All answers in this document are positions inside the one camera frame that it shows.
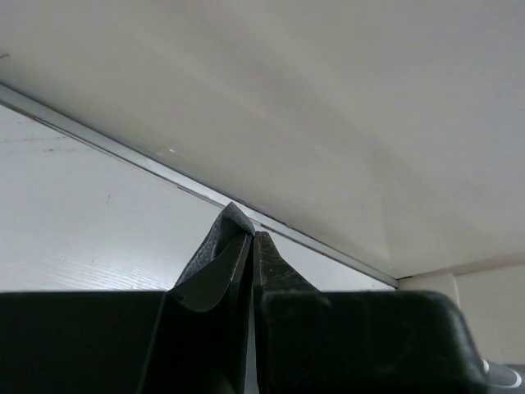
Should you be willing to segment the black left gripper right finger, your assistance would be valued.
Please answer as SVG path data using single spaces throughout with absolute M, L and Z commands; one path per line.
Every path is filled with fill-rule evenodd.
M 262 393 L 485 393 L 488 378 L 458 307 L 431 291 L 320 291 L 253 240 Z

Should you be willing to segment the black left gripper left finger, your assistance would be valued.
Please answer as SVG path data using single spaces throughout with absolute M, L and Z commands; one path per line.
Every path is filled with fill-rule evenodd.
M 251 244 L 170 291 L 2 294 L 2 392 L 243 392 Z

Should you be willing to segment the grey striped cloth placemat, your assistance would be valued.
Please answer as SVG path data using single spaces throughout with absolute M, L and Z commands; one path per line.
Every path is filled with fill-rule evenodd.
M 253 236 L 255 229 L 249 218 L 234 204 L 229 203 L 217 216 L 208 234 L 186 264 L 175 286 L 190 279 L 209 265 L 239 234 Z

